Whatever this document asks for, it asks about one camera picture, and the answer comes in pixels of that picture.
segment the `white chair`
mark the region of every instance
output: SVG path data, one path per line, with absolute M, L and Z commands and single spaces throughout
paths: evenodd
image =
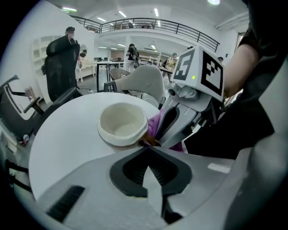
M 145 93 L 142 95 L 142 99 L 159 109 L 165 102 L 163 78 L 158 68 L 154 66 L 140 66 L 133 73 L 123 78 L 113 77 L 112 74 L 110 76 L 115 80 L 104 84 L 104 92 L 108 92 L 108 87 L 113 86 L 114 92 L 128 93 L 126 91 L 133 90 Z

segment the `white wall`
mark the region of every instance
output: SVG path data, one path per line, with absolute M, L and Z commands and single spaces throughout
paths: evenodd
M 223 57 L 223 65 L 227 65 L 233 56 L 236 48 L 238 32 L 236 30 L 223 31 L 220 35 L 220 45 L 218 46 L 216 55 Z
M 96 58 L 109 58 L 111 57 L 111 50 L 104 49 L 104 48 L 98 48 L 97 53 L 94 54 Z
M 99 38 L 101 41 L 103 41 L 103 40 L 110 40 L 110 39 L 115 39 L 118 37 L 126 37 L 126 36 L 142 37 L 142 38 L 149 37 L 149 38 L 155 38 L 155 39 L 160 39 L 160 40 L 168 40 L 172 43 L 183 45 L 184 47 L 190 47 L 191 45 L 192 46 L 201 45 L 198 42 L 192 41 L 189 38 L 186 38 L 177 34 L 173 34 L 173 33 L 166 32 L 166 31 L 160 31 L 160 30 L 150 30 L 150 29 L 115 30 L 115 31 L 100 34 Z M 208 52 L 214 53 L 212 50 L 210 50 L 206 46 L 203 46 L 203 48 L 206 49 Z
M 18 26 L 6 47 L 0 63 L 0 85 L 18 75 L 23 88 L 32 86 L 36 96 L 42 96 L 32 63 L 32 42 L 49 35 L 64 35 L 67 27 L 75 27 L 75 39 L 87 47 L 87 59 L 94 57 L 94 34 L 72 17 L 47 1 L 40 1 Z
M 173 8 L 169 18 L 162 19 L 192 27 L 219 42 L 221 32 L 215 29 L 213 24 L 205 21 L 197 15 L 187 14 L 181 9 Z

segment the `window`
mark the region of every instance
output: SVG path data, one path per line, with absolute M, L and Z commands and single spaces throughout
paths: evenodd
M 237 39 L 237 43 L 236 43 L 236 47 L 235 47 L 235 51 L 237 50 L 239 44 L 240 44 L 240 41 L 241 39 L 243 38 L 245 33 L 238 33 L 238 39 Z

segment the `white round table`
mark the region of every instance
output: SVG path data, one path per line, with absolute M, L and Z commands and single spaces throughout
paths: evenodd
M 93 93 L 58 108 L 39 129 L 29 159 L 29 177 L 35 199 L 80 165 L 117 150 L 98 134 L 102 111 L 117 102 L 140 106 L 148 119 L 159 110 L 139 98 L 122 93 Z

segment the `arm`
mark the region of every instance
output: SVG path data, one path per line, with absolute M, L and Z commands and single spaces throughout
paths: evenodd
M 130 53 L 132 52 L 132 50 L 133 50 L 133 48 L 132 48 L 132 47 L 130 47 L 130 48 L 128 49 L 127 53 L 126 53 L 126 56 L 129 56 L 129 55 L 130 55 Z
M 238 93 L 261 58 L 261 49 L 253 30 L 249 28 L 242 38 L 233 57 L 224 68 L 224 95 L 231 97 Z
M 166 62 L 166 65 L 165 65 L 165 68 L 166 68 L 166 69 L 168 69 L 167 67 L 169 67 L 169 63 L 170 63 L 172 60 L 173 60 L 172 57 L 169 57 L 169 58 L 167 59 L 167 62 Z

